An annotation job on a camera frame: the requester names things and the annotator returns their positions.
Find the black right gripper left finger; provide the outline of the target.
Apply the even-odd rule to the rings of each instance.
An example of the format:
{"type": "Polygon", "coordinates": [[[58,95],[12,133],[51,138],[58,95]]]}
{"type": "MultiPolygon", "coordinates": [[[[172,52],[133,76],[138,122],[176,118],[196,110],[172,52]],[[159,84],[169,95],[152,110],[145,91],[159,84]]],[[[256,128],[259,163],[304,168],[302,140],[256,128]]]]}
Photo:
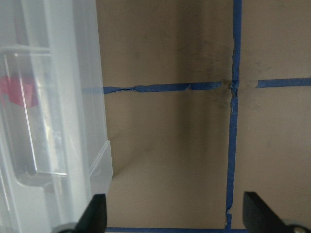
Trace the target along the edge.
{"type": "Polygon", "coordinates": [[[107,228],[106,195],[96,194],[91,199],[74,228],[75,233],[104,233],[107,228]]]}

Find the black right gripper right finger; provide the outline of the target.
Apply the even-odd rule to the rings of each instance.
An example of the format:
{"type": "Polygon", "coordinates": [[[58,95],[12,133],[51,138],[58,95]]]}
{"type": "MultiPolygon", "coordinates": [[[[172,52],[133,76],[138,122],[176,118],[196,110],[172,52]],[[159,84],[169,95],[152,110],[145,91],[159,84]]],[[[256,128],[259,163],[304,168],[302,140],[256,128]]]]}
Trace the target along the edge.
{"type": "Polygon", "coordinates": [[[288,233],[288,227],[256,192],[244,192],[242,221],[249,233],[288,233]]]}

